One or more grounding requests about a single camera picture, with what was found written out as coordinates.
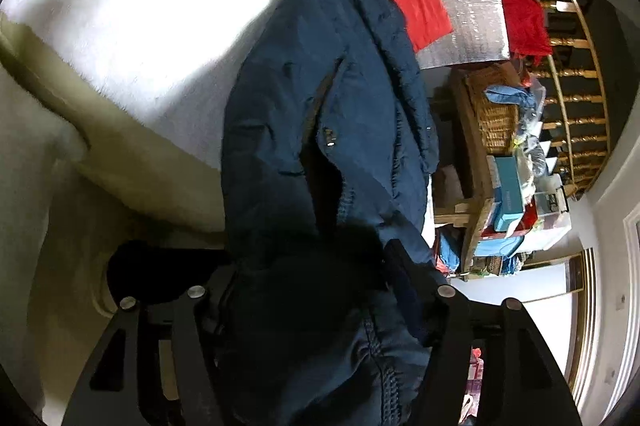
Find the blue cloth in basket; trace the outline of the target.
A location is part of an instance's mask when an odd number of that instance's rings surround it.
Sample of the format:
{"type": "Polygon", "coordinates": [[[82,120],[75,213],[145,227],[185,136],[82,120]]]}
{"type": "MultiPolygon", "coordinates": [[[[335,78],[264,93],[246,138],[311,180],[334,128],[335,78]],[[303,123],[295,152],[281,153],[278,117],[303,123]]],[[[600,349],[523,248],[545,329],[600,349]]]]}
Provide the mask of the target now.
{"type": "Polygon", "coordinates": [[[484,90],[484,95],[491,103],[516,106],[520,114],[534,113],[537,109],[534,94],[521,86],[492,84],[484,90]]]}

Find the teal box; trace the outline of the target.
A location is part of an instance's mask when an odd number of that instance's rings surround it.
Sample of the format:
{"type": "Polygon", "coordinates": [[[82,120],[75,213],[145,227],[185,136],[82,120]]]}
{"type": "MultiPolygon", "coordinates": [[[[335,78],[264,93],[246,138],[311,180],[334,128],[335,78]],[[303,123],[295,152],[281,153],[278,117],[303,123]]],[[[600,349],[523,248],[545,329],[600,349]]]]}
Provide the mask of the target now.
{"type": "Polygon", "coordinates": [[[487,164],[494,189],[494,211],[491,225],[498,233],[506,233],[515,227],[525,215],[518,163],[513,156],[500,157],[489,155],[487,164]]]}

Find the navy blue jacket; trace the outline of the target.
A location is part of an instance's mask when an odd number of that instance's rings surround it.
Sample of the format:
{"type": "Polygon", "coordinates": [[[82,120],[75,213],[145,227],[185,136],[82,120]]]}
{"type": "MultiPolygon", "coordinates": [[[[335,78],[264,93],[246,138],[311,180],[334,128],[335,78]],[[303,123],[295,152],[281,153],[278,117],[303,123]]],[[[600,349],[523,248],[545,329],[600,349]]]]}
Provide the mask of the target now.
{"type": "Polygon", "coordinates": [[[438,280],[437,132],[393,0],[280,0],[224,115],[236,268],[215,332],[229,425],[402,425],[438,280]]]}

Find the red pillow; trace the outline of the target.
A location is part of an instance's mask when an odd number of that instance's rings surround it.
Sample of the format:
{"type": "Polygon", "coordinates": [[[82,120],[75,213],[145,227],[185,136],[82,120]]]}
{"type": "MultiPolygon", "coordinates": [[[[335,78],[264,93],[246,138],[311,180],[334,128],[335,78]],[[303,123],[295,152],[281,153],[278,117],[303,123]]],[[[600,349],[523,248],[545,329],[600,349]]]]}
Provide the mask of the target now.
{"type": "Polygon", "coordinates": [[[413,51],[418,53],[454,31],[442,0],[394,0],[405,17],[413,51]]]}

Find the wooden shelf unit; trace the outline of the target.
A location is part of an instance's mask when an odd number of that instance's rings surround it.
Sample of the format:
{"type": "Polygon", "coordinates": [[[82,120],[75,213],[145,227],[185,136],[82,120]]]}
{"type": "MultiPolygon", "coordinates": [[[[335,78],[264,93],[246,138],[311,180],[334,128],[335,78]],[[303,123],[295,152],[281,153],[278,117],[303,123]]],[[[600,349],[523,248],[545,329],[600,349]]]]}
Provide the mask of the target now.
{"type": "Polygon", "coordinates": [[[494,189],[485,146],[468,90],[468,70],[483,66],[457,66],[448,82],[436,90],[431,108],[440,122],[440,165],[434,188],[435,222],[463,232],[457,275],[470,273],[473,257],[494,211],[494,189]]]}

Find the golden wooden railing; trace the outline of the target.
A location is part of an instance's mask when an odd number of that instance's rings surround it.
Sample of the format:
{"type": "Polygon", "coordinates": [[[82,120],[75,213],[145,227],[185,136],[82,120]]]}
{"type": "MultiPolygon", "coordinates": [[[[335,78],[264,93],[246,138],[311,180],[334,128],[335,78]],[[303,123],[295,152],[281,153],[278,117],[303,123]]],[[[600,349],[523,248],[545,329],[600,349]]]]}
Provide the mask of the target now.
{"type": "Polygon", "coordinates": [[[558,152],[553,171],[578,199],[596,183],[612,153],[608,99],[585,16],[588,0],[539,0],[552,53],[529,67],[551,86],[542,129],[558,152]]]}

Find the beige sofa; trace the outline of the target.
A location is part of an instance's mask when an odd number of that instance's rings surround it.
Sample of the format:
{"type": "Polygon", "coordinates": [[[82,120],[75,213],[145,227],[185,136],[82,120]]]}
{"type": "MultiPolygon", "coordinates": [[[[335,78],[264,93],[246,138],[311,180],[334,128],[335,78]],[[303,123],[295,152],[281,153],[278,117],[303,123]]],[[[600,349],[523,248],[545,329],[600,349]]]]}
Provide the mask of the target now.
{"type": "Polygon", "coordinates": [[[26,25],[1,24],[1,364],[61,423],[116,309],[105,264],[130,237],[224,227],[218,171],[94,91],[26,25]]]}

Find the red cloth on railing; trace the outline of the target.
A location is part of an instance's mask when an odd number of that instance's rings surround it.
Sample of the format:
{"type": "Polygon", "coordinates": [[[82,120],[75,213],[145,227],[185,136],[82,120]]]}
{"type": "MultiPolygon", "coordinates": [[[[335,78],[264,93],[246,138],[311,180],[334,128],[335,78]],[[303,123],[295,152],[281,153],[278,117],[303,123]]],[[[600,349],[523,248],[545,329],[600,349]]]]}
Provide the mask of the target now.
{"type": "Polygon", "coordinates": [[[552,53],[544,26],[544,9],[538,0],[501,0],[510,52],[530,57],[538,64],[552,53]]]}

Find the wicker basket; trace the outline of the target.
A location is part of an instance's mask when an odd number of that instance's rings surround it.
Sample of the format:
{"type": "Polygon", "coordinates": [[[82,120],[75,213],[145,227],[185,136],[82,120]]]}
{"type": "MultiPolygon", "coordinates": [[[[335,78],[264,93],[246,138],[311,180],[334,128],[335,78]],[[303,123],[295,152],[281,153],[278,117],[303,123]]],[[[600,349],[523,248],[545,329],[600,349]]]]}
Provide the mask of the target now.
{"type": "Polygon", "coordinates": [[[469,93],[486,152],[497,156],[510,155],[518,125],[518,106],[491,102],[485,95],[485,90],[488,86],[521,86],[515,68],[510,62],[504,62],[468,70],[463,82],[469,93]]]}

